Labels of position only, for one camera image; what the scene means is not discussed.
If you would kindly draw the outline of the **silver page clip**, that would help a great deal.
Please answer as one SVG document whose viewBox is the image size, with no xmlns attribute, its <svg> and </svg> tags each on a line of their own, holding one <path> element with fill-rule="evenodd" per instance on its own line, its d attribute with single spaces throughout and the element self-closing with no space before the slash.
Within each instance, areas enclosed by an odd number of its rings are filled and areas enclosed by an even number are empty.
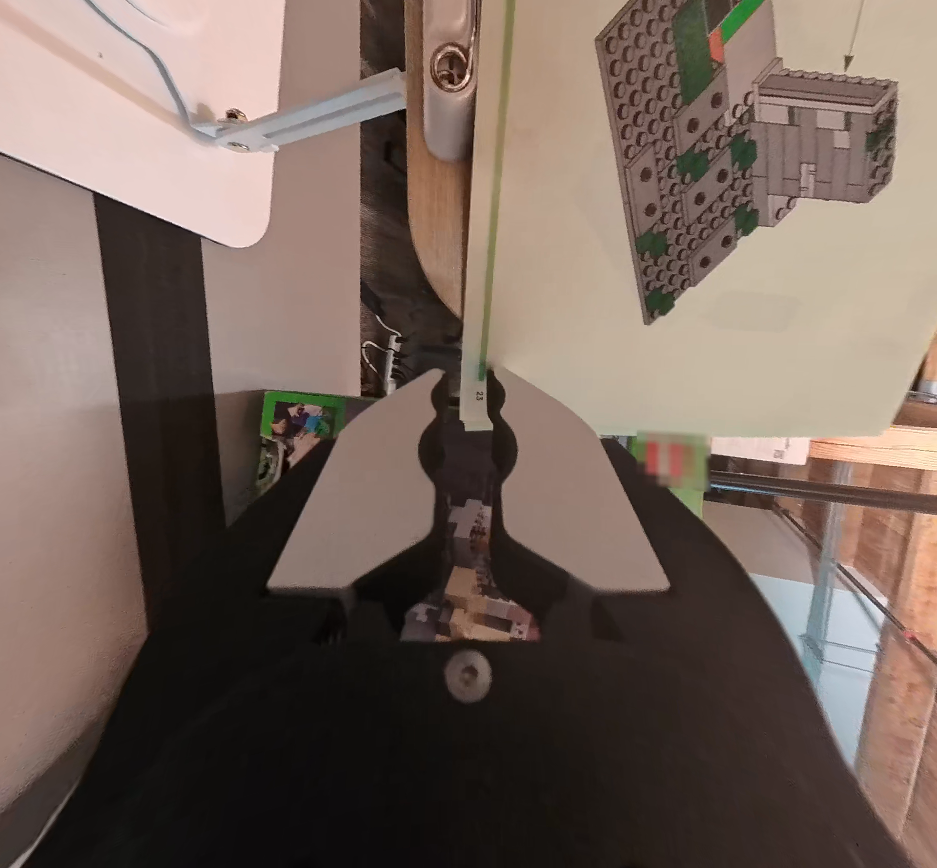
<svg viewBox="0 0 937 868">
<path fill-rule="evenodd" d="M 481 0 L 423 0 L 424 136 L 445 162 L 469 157 Z"/>
</svg>

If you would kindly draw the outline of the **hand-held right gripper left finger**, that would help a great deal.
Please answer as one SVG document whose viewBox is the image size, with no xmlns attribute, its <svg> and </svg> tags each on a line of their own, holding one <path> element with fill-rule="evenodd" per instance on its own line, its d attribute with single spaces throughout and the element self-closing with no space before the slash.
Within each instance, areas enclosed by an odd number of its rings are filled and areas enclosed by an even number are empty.
<svg viewBox="0 0 937 868">
<path fill-rule="evenodd" d="M 340 432 L 266 587 L 282 596 L 379 604 L 403 620 L 439 584 L 435 477 L 448 378 L 432 369 Z"/>
</svg>

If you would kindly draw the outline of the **black rod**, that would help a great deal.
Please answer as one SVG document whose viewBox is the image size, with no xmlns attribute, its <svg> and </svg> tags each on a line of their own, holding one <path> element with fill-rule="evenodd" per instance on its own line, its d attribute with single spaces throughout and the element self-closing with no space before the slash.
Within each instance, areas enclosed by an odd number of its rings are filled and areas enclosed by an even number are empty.
<svg viewBox="0 0 937 868">
<path fill-rule="evenodd" d="M 771 498 L 801 499 L 866 509 L 936 515 L 935 495 L 894 489 L 726 472 L 710 472 L 709 487 L 712 490 Z"/>
</svg>

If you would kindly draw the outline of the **black tape strip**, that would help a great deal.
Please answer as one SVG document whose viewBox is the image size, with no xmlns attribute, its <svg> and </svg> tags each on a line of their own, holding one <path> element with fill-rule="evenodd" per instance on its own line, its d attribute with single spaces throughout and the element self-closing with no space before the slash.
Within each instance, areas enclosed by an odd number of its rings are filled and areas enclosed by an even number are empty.
<svg viewBox="0 0 937 868">
<path fill-rule="evenodd" d="M 147 625 L 225 527 L 201 238 L 94 194 Z"/>
</svg>

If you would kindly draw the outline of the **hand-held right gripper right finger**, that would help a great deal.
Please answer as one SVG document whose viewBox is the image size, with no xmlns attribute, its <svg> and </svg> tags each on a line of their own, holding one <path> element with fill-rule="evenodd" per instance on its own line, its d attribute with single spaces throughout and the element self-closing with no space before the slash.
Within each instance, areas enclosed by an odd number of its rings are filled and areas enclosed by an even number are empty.
<svg viewBox="0 0 937 868">
<path fill-rule="evenodd" d="M 657 595 L 670 581 L 598 434 L 505 368 L 487 375 L 497 477 L 491 569 L 534 616 L 568 598 Z"/>
</svg>

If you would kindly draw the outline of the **white paper label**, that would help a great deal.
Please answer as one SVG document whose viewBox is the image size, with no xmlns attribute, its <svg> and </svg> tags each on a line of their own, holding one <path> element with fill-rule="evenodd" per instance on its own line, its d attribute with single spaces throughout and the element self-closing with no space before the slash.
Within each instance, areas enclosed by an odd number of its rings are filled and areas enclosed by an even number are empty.
<svg viewBox="0 0 937 868">
<path fill-rule="evenodd" d="M 807 462 L 809 438 L 712 438 L 710 453 L 749 461 L 802 466 Z"/>
</svg>

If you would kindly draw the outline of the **wooden book rest board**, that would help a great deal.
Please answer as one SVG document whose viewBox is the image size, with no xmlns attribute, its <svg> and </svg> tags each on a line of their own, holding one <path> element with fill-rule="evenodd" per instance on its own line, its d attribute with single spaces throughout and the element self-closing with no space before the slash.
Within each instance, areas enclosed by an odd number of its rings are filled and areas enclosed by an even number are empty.
<svg viewBox="0 0 937 868">
<path fill-rule="evenodd" d="M 404 0 L 407 88 L 407 217 L 430 287 L 457 318 L 464 312 L 470 163 L 445 162 L 428 149 L 424 128 L 425 0 Z"/>
</svg>

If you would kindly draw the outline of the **wooden plank panel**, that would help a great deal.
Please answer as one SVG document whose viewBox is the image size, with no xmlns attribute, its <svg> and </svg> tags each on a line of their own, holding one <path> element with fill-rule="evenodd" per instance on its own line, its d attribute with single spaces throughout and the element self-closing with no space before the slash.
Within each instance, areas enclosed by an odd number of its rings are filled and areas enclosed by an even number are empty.
<svg viewBox="0 0 937 868">
<path fill-rule="evenodd" d="M 935 344 L 894 425 L 875 439 L 815 440 L 813 471 L 858 490 L 935 497 Z M 866 602 L 880 636 L 855 764 L 915 866 L 936 858 L 936 516 L 833 504 L 822 559 Z"/>
</svg>

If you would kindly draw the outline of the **metal rack post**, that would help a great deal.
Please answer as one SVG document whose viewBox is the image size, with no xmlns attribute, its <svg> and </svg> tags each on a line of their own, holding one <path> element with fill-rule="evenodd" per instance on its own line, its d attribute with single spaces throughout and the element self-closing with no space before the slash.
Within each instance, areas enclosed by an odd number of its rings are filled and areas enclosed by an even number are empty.
<svg viewBox="0 0 937 868">
<path fill-rule="evenodd" d="M 838 577 L 841 524 L 848 505 L 842 500 L 824 502 L 814 591 L 802 636 L 804 669 L 813 686 L 819 686 L 826 659 L 826 640 Z"/>
</svg>

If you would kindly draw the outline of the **white metal stand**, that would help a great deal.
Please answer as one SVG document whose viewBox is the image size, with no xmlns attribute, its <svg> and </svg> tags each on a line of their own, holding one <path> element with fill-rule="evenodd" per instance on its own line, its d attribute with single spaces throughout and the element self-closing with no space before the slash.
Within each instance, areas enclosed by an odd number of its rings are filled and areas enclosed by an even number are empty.
<svg viewBox="0 0 937 868">
<path fill-rule="evenodd" d="M 2 154 L 228 248 L 283 146 L 406 106 L 397 68 L 279 109 L 286 0 L 2 0 Z"/>
</svg>

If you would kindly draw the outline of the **toy brick instruction booklet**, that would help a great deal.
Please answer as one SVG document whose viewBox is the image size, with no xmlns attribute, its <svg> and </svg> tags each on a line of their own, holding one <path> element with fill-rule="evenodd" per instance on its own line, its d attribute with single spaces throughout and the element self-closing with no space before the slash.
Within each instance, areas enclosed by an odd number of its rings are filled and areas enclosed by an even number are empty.
<svg viewBox="0 0 937 868">
<path fill-rule="evenodd" d="M 482 0 L 461 415 L 872 436 L 935 337 L 936 0 Z"/>
</svg>

